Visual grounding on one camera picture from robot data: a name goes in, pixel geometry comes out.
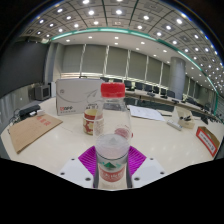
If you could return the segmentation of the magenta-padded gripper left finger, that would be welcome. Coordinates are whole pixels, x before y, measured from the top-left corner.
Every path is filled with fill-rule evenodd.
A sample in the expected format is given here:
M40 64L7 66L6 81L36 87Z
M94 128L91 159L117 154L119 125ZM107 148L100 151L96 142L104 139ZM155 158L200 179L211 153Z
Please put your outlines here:
M78 158L70 159L59 171L59 176L84 188L98 187L97 156L91 146Z

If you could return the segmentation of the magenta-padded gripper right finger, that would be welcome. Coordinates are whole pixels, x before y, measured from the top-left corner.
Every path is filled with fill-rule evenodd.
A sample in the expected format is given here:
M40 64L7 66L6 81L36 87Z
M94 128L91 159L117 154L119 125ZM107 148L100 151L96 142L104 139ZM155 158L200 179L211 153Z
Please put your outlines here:
M166 176L166 171L155 158L148 158L133 146L127 160L126 180L128 188L141 188Z

